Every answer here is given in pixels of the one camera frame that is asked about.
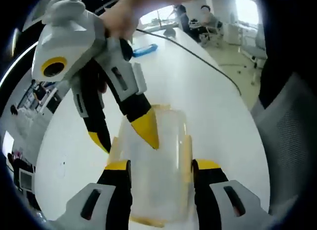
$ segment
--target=floor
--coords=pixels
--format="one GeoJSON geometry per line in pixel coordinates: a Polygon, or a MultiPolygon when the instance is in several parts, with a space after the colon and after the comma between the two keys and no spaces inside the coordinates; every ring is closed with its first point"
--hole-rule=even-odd
{"type": "MultiPolygon", "coordinates": [[[[260,79],[258,78],[254,85],[251,84],[254,69],[253,63],[243,54],[239,53],[239,46],[230,45],[222,42],[220,48],[214,46],[213,43],[208,43],[204,46],[206,51],[212,56],[218,65],[222,68],[226,75],[228,75],[240,88],[242,99],[249,110],[255,104],[259,91],[260,79]]],[[[258,77],[261,70],[256,70],[258,77]]]]}

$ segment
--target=desk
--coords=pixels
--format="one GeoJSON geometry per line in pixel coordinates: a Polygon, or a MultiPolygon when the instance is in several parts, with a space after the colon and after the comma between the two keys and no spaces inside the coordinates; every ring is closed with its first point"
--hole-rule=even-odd
{"type": "MultiPolygon", "coordinates": [[[[176,28],[176,41],[218,67],[213,58],[176,28]]],[[[156,52],[133,58],[142,65],[151,104],[170,104],[187,118],[193,157],[218,162],[229,179],[236,179],[269,205],[269,176],[264,148],[252,116],[229,80],[175,44],[150,35],[134,39],[133,48],[152,43],[156,52]]],[[[122,114],[111,92],[103,95],[111,139],[118,134],[122,114]]],[[[35,194],[48,219],[58,218],[69,198],[96,182],[107,154],[89,138],[69,91],[46,131],[38,156],[35,194]]],[[[181,229],[197,229],[196,211],[181,229]]],[[[136,229],[149,229],[137,225],[136,229]]]]}

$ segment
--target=plastic container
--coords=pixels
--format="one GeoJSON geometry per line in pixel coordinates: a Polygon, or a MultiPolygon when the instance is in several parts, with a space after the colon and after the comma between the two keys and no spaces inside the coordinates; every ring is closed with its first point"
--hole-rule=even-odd
{"type": "Polygon", "coordinates": [[[131,161],[130,219],[162,227],[164,223],[186,217],[192,158],[184,114],[160,106],[155,112],[158,150],[147,144],[124,117],[111,149],[115,153],[111,155],[117,156],[117,160],[131,161]]]}

